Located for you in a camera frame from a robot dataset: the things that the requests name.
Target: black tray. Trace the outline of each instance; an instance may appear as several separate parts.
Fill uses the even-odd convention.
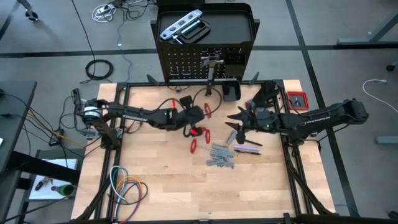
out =
[[[211,26],[210,33],[196,44],[241,44],[254,42],[256,28],[251,8],[246,3],[233,4],[175,4],[159,7],[157,18],[156,41],[165,42],[159,35],[175,21],[199,9],[203,12],[201,19]]]

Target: floor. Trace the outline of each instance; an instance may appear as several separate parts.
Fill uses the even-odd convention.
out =
[[[7,26],[5,33],[0,30],[0,81],[36,80],[38,85],[32,107],[55,126],[58,124],[63,101],[73,88],[79,88],[83,98],[91,99],[96,97],[98,85],[106,81],[79,84],[86,80],[84,68],[92,57],[72,2],[29,2],[39,15],[40,22],[27,21],[23,7],[14,1],[0,2],[0,24]],[[91,20],[93,9],[107,2],[108,0],[75,0],[95,51],[118,49],[116,41],[117,29],[122,22],[121,13],[116,13],[114,20],[109,23],[100,24]],[[294,47],[303,43],[298,42],[287,2],[292,2],[305,44],[313,46],[335,45],[340,37],[366,37],[386,16],[398,10],[398,2],[394,0],[236,2],[251,5],[254,17],[261,20],[255,45],[266,46],[252,52],[244,79],[251,79],[257,71],[260,71],[262,79],[299,79],[308,95],[310,109],[318,108],[317,99],[308,75],[308,59],[306,67],[302,51]],[[120,47],[130,50],[126,57],[133,62],[130,82],[146,82],[148,73],[162,79],[157,54],[151,54],[153,50],[137,50],[154,49],[149,22],[156,19],[156,13],[157,8],[149,6],[141,18],[128,21],[121,28]],[[396,40],[397,34],[398,29],[394,28],[383,40]],[[397,60],[397,51],[313,49],[308,51],[309,59],[326,105],[357,98],[364,103],[370,114],[367,123],[350,126],[336,133],[336,138],[359,214],[363,217],[387,218],[389,211],[398,210],[398,150],[396,146],[377,145],[374,138],[378,135],[397,134],[398,119],[395,119],[395,111],[367,96],[361,87],[365,80],[387,79],[386,84],[370,83],[367,90],[398,106],[398,98],[391,97],[398,94],[397,73],[389,73],[384,69],[387,64]],[[97,58],[113,63],[115,71],[110,77],[112,82],[122,82],[127,78],[129,64],[119,52],[101,52]],[[102,65],[96,69],[97,74],[106,72],[106,67]],[[67,111],[72,111],[70,101],[67,103]],[[28,129],[42,136],[29,125]],[[84,138],[74,131],[67,130],[66,135],[81,144],[85,143]],[[33,153],[38,149],[50,149],[47,143],[33,136],[31,140]],[[16,150],[28,152],[24,134],[19,138]],[[327,139],[322,141],[322,159],[335,205],[346,204]],[[16,193],[10,217],[18,212],[21,196],[21,192]],[[45,202],[31,203],[29,209],[43,204]],[[41,224],[66,222],[70,218],[72,205],[72,201],[63,201],[29,214],[25,220]],[[348,215],[346,207],[336,206],[336,210],[342,215]]]

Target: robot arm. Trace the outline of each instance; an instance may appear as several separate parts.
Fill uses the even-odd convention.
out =
[[[250,130],[286,134],[291,142],[302,144],[312,133],[319,133],[339,124],[363,124],[369,117],[363,104],[355,99],[302,114],[273,113],[268,110],[255,113],[253,110],[239,109],[240,113],[228,118],[241,120],[243,124],[226,124],[238,131],[236,139],[240,144],[244,142],[244,133]]]
[[[148,123],[154,128],[166,131],[176,131],[187,125],[195,127],[195,124],[205,118],[203,110],[199,106],[192,106],[192,97],[186,96],[180,99],[183,110],[178,112],[175,108],[156,109],[153,111],[132,106],[124,106],[116,102],[108,103],[104,100],[88,101],[84,112],[83,122],[93,126],[103,138],[105,147],[119,147],[117,131],[106,123],[112,118],[125,118],[134,121]]]

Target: yellow cable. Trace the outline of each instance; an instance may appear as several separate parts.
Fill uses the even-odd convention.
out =
[[[138,186],[139,186],[139,188],[142,190],[142,185],[141,185],[141,182],[139,181],[139,179],[137,178],[137,177],[134,177],[134,176],[127,176],[127,177],[124,177],[123,179],[121,179],[120,181],[119,181],[119,183],[116,185],[116,189],[118,189],[119,187],[120,187],[120,185],[124,182],[124,180],[126,180],[127,178],[133,178],[133,179],[135,179],[136,181],[137,181],[137,183],[138,183]]]
[[[61,135],[61,134],[59,134],[59,133],[56,133],[56,132],[52,131],[51,129],[49,129],[48,127],[46,127],[39,119],[37,119],[36,116],[34,116],[34,114],[28,113],[27,115],[28,115],[28,117],[33,118],[33,119],[35,119],[37,122],[39,122],[39,124],[40,124],[43,128],[45,128],[47,131],[51,132],[53,135],[58,136],[58,137],[60,137],[60,138],[63,138],[63,139],[65,139],[65,140],[67,140],[67,141],[70,141],[70,142],[72,142],[72,143],[75,143],[77,146],[81,147],[82,149],[85,148],[84,146],[82,146],[81,144],[79,144],[78,142],[76,142],[75,140],[70,139],[70,138],[68,138],[68,137],[66,137],[66,136],[63,136],[63,135]]]

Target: rainbow wire bundle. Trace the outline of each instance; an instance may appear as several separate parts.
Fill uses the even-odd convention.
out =
[[[113,177],[118,174],[119,170],[122,171],[123,178],[115,186],[114,182],[113,182]],[[111,168],[111,170],[109,172],[109,178],[111,179],[111,188],[112,188],[113,192],[115,193],[115,197],[116,197],[116,199],[113,201],[113,209],[112,209],[113,223],[116,223],[119,220],[118,212],[119,212],[120,205],[136,204],[136,206],[134,207],[134,210],[131,212],[131,214],[127,218],[123,219],[123,221],[118,222],[119,224],[127,223],[132,218],[132,216],[137,212],[140,202],[147,196],[148,186],[145,183],[140,182],[137,177],[133,177],[133,176],[129,175],[127,170],[120,166],[113,166]],[[138,199],[135,202],[128,202],[127,199],[125,198],[125,195],[133,187],[137,187],[137,189],[138,189]]]

